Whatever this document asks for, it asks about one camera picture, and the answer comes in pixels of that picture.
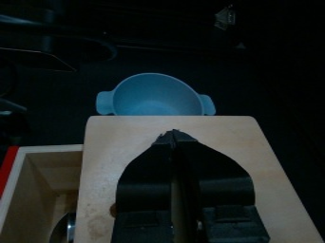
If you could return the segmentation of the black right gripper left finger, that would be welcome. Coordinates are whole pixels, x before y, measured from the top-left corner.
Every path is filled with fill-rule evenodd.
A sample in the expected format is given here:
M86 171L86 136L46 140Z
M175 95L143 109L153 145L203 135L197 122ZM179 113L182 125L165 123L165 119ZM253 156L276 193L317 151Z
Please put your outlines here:
M171 132L128 163L116 184L111 243L173 243Z

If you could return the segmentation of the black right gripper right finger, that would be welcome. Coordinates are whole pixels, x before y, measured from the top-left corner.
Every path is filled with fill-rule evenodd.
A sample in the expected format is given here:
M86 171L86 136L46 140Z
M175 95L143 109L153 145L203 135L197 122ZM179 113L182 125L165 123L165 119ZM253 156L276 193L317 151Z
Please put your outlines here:
M269 243L246 170L189 134L173 139L189 243Z

